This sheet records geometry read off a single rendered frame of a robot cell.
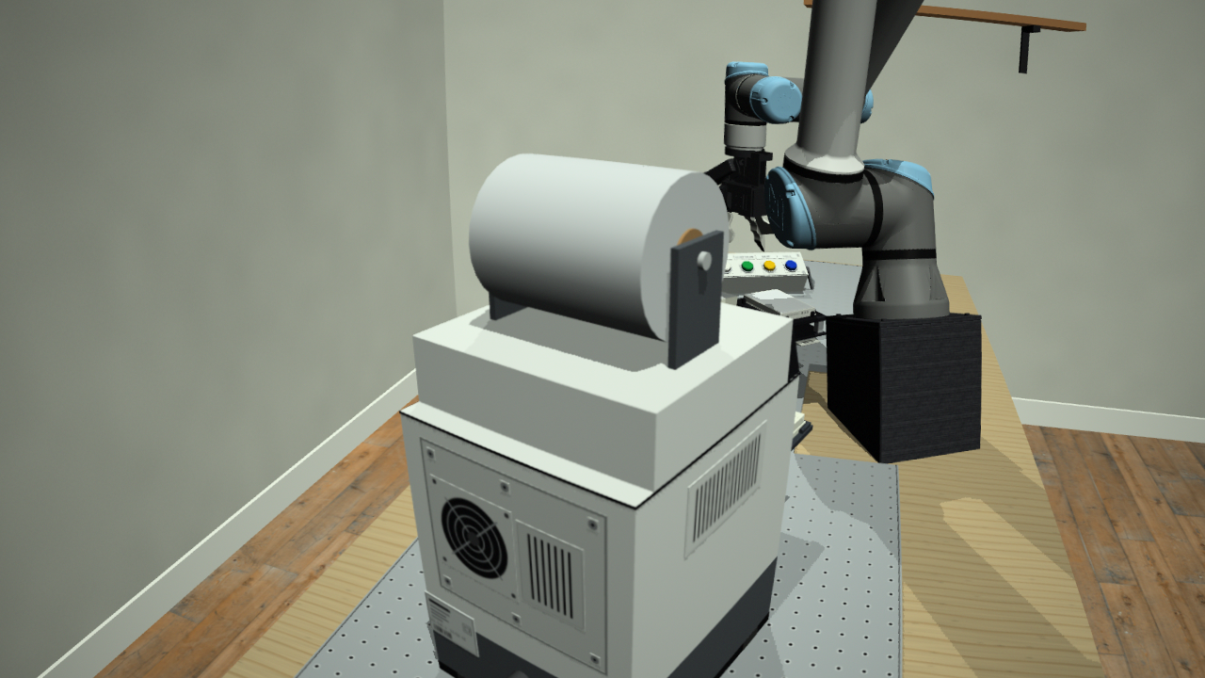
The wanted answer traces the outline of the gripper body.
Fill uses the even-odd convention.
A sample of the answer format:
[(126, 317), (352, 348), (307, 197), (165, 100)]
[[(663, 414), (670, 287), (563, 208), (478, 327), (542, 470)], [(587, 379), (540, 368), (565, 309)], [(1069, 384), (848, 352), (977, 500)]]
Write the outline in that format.
[(734, 151), (725, 146), (725, 155), (734, 157), (736, 170), (721, 181), (727, 211), (739, 212), (739, 216), (743, 216), (743, 218), (768, 216), (764, 204), (764, 182), (766, 179), (766, 160), (772, 160), (772, 152), (764, 149), (759, 153)]

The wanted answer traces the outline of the white horizontal roll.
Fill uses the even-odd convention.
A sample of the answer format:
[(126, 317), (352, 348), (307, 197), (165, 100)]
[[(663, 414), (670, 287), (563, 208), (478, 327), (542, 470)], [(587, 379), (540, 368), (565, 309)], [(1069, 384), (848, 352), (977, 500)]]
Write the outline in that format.
[(480, 188), (469, 226), (474, 273), (507, 303), (668, 342), (670, 248), (687, 229), (724, 232), (707, 173), (521, 153)]

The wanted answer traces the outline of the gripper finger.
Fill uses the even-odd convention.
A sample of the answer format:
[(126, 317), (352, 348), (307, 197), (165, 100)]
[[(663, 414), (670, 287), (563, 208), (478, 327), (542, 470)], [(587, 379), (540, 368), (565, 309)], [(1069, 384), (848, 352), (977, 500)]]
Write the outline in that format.
[[(721, 191), (722, 196), (724, 196), (724, 190)], [(735, 236), (734, 231), (731, 230), (731, 219), (734, 218), (734, 216), (731, 216), (731, 212), (728, 212), (728, 218), (729, 218), (729, 243), (731, 243), (731, 240), (734, 240)]]
[(768, 220), (764, 218), (745, 218), (750, 220), (750, 231), (754, 234), (756, 244), (759, 249), (765, 250), (765, 234), (774, 234)]

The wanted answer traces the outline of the grey button panel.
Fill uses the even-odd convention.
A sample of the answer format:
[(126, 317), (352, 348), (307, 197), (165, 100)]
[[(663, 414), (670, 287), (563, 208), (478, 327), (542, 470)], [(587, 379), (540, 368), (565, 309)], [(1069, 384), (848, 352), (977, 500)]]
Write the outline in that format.
[(807, 281), (810, 288), (815, 288), (815, 279), (811, 279), (800, 252), (729, 253), (722, 291), (743, 297), (750, 293), (780, 289), (792, 297), (807, 297), (803, 289)]

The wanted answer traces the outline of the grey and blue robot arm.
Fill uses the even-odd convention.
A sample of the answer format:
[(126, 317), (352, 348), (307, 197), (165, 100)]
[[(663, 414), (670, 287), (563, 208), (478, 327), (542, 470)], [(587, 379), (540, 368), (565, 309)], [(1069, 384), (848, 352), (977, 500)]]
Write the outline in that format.
[(812, 0), (804, 78), (769, 76), (764, 63), (725, 67), (728, 149), (760, 152), (768, 120), (799, 120), (797, 143), (764, 182), (769, 224), (789, 249), (862, 248), (862, 320), (950, 316), (930, 173), (857, 155), (870, 88), (923, 1)]

